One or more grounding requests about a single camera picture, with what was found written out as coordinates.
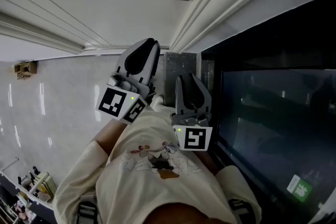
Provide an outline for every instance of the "person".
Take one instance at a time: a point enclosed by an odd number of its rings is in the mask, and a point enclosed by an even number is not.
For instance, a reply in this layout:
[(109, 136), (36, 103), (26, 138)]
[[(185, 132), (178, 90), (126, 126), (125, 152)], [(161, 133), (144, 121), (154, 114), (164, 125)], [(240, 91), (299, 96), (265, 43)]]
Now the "person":
[(181, 151), (162, 103), (157, 98), (129, 126), (112, 119), (91, 141), (56, 191), (59, 224), (76, 223), (80, 208), (89, 208), (81, 202), (90, 200), (97, 222), (85, 223), (260, 222), (238, 168), (218, 171), (206, 152)]

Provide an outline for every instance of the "cartoon print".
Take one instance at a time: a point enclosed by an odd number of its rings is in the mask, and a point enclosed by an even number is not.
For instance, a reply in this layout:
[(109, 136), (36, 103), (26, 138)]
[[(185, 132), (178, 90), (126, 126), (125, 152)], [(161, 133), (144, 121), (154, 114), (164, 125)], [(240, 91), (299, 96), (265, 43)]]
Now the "cartoon print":
[[(152, 168), (157, 169), (157, 172), (160, 174), (162, 179), (167, 178), (177, 178), (178, 174), (174, 173), (174, 162), (169, 159), (169, 153), (174, 154), (177, 151), (177, 147), (168, 142), (163, 142), (162, 147), (159, 147), (155, 150), (151, 150), (150, 146), (139, 146), (139, 150), (131, 151), (132, 154), (139, 154), (141, 158), (148, 158), (148, 161), (151, 163)], [(161, 152), (158, 157), (154, 156), (153, 153)]]

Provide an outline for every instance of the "white t-shirt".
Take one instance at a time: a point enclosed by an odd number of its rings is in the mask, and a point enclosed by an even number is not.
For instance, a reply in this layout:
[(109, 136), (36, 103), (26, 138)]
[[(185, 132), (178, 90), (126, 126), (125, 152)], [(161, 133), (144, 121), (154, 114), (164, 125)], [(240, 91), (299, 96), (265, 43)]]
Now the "white t-shirt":
[(72, 223), (80, 197), (92, 189), (102, 223), (141, 224), (155, 208), (173, 202), (228, 223), (239, 223), (247, 204), (260, 222), (261, 209), (239, 170), (228, 166), (215, 177), (193, 152), (177, 148), (170, 119), (154, 111), (143, 111), (125, 129), (110, 157), (97, 142), (88, 145), (57, 189), (57, 222)]

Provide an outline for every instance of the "green sticker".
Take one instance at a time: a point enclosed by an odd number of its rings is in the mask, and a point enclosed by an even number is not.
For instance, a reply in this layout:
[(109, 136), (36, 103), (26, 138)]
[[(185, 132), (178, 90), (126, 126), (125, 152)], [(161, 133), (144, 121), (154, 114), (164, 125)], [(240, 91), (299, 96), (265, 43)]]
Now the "green sticker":
[(305, 201), (311, 191), (311, 186), (299, 176), (294, 175), (292, 181), (287, 187), (287, 190), (299, 201)]

